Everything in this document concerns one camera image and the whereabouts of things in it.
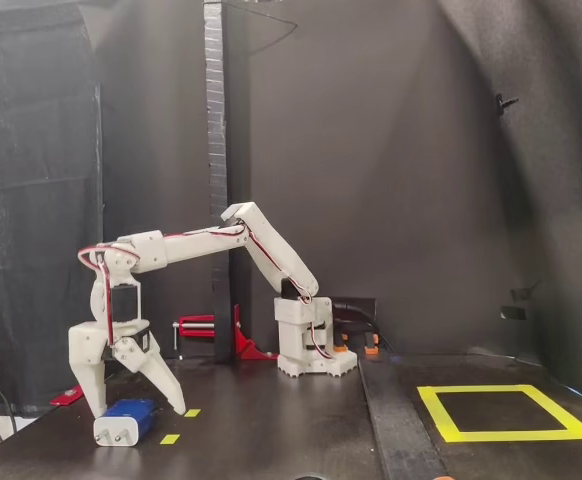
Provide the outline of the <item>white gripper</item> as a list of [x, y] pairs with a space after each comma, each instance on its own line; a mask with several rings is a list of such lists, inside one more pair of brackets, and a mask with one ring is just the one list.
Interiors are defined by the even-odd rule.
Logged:
[[[142, 373], [167, 399], [178, 415], [186, 411], [180, 382], [160, 354], [145, 319], [114, 322], [113, 356], [132, 373]], [[105, 348], [109, 347], [108, 327], [96, 321], [83, 322], [69, 329], [69, 362], [95, 418], [107, 410]]]

